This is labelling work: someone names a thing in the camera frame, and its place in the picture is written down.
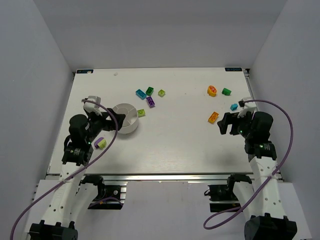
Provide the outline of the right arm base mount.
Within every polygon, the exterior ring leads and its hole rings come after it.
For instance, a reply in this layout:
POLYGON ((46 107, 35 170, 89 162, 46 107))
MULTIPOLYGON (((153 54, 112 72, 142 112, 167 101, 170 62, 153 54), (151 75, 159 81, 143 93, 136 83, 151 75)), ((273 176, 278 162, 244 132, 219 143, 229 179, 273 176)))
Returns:
POLYGON ((235 183, 240 182, 251 184, 252 180, 245 174, 232 173, 227 178, 226 184, 208 185, 204 196, 209 196, 211 213, 240 207, 239 201, 233 193, 235 183))

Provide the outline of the lime curved lego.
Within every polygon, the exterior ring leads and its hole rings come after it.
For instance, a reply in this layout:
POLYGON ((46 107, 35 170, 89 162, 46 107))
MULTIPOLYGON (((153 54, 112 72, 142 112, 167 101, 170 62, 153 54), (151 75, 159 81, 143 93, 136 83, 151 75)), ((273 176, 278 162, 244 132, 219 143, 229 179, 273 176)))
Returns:
POLYGON ((100 140, 97 144, 99 149, 104 149, 107 145, 107 141, 103 138, 102 140, 100 140))

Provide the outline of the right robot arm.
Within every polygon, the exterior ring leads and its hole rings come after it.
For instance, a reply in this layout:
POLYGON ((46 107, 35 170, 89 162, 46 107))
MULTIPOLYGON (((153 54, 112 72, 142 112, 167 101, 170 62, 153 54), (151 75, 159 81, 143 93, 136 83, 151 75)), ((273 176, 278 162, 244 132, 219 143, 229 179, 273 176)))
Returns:
POLYGON ((244 174, 231 174, 226 192, 235 195, 244 213, 246 240, 292 240, 298 232, 295 221, 289 220, 282 205, 275 146, 269 140, 273 117, 265 112, 247 112, 244 116, 227 112, 217 125, 222 135, 231 126, 230 134, 244 138, 244 150, 254 179, 244 174))

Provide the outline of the lime square lego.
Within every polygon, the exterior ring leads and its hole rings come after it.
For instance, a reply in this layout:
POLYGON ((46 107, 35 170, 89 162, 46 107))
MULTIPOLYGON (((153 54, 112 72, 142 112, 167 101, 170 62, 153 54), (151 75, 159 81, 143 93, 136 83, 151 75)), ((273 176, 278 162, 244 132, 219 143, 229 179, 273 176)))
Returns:
POLYGON ((158 91, 158 95, 159 95, 160 97, 164 97, 165 94, 166 94, 166 92, 165 92, 163 89, 160 89, 160 90, 158 91))

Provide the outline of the purple long lego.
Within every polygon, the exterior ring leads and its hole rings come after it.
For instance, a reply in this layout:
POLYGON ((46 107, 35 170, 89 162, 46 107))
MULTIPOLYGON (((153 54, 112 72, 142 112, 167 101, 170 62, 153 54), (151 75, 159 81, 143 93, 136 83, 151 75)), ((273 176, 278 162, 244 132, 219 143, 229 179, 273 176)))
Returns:
POLYGON ((145 99, 146 99, 146 102, 150 108, 154 108, 156 106, 156 104, 151 96, 148 96, 145 99))

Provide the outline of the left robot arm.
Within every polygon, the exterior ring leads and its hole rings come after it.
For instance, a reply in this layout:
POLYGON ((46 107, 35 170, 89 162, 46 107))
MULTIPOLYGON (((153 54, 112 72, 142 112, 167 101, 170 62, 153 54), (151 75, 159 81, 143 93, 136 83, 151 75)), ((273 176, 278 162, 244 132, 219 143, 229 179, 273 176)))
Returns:
POLYGON ((86 109, 86 114, 74 115, 69 120, 69 135, 64 141, 61 172, 58 188, 53 191, 50 204, 39 223, 29 229, 32 240, 76 240, 76 222, 91 202, 103 195, 101 176, 84 177, 92 162, 92 142, 101 131, 118 131, 126 118, 125 114, 108 108, 86 109))

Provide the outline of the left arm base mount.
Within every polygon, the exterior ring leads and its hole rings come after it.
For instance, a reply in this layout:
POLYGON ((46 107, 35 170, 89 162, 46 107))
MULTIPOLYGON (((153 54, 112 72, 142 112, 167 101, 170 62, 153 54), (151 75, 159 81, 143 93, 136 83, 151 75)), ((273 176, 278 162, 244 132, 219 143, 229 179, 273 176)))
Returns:
POLYGON ((89 210, 121 210, 121 186, 107 185, 100 175, 86 175, 81 181, 81 185, 90 184, 95 186, 97 196, 89 205, 89 210))

